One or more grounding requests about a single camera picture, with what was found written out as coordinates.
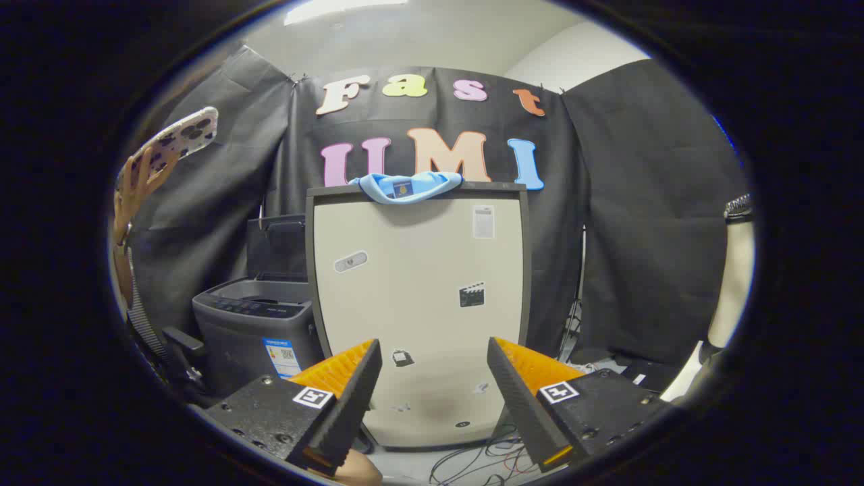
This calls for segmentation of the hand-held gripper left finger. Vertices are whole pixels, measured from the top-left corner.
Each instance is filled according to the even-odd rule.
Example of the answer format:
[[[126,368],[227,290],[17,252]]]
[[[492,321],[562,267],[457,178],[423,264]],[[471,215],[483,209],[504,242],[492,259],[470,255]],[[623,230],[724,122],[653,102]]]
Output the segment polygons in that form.
[[[348,458],[381,369],[371,339],[289,379],[256,377],[202,418],[246,449],[330,476]]]

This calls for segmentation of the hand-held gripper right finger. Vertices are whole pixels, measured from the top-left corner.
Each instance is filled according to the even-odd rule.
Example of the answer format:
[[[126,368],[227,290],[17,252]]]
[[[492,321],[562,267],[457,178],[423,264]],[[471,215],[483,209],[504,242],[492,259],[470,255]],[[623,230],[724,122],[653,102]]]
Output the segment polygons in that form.
[[[583,373],[497,336],[489,338],[487,365],[543,473],[620,449],[674,414],[672,403],[620,373]]]

